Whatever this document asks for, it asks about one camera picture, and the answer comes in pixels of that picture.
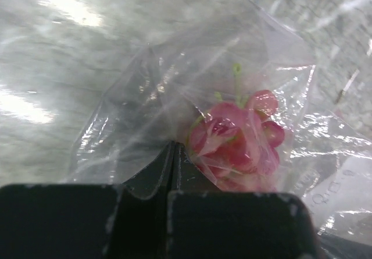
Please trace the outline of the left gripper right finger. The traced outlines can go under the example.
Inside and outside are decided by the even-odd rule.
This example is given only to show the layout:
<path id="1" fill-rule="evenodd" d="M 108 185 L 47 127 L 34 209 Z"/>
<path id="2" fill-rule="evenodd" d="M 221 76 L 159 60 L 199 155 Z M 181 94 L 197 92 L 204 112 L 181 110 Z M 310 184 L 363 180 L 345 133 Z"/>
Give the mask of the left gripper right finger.
<path id="1" fill-rule="evenodd" d="M 183 144 L 176 144 L 171 177 L 172 194 L 208 194 L 221 190 L 190 160 Z"/>

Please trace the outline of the clear zip top bag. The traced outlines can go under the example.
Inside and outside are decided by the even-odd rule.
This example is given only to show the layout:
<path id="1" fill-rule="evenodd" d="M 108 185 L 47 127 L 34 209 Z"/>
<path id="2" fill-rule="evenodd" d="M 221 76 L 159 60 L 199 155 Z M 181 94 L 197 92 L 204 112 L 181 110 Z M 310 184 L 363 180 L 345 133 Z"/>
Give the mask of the clear zip top bag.
<path id="1" fill-rule="evenodd" d="M 327 258 L 370 258 L 371 140 L 315 79 L 306 43 L 238 2 L 133 57 L 75 142 L 66 179 L 125 182 L 180 143 L 203 184 L 292 193 Z"/>

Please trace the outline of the purple fake grapes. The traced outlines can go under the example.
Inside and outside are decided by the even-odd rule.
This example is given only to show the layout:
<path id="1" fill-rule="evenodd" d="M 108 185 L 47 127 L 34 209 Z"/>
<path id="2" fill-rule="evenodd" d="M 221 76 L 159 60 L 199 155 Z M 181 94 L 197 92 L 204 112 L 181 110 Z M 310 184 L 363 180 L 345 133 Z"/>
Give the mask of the purple fake grapes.
<path id="1" fill-rule="evenodd" d="M 242 69 L 232 68 L 235 98 L 224 100 L 217 91 L 217 103 L 202 112 L 189 129 L 186 148 L 194 165 L 220 190 L 272 192 L 277 152 L 285 130 L 271 116 L 278 99 L 270 90 L 244 94 Z"/>

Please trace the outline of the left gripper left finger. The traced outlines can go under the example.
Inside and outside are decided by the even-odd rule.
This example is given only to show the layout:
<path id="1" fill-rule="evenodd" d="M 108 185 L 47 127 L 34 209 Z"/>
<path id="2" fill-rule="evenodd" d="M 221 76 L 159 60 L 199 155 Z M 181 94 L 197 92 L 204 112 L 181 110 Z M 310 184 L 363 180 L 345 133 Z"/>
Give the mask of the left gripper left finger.
<path id="1" fill-rule="evenodd" d="M 133 178 L 122 197 L 122 258 L 161 258 L 166 230 L 166 203 L 173 174 L 174 143 Z"/>

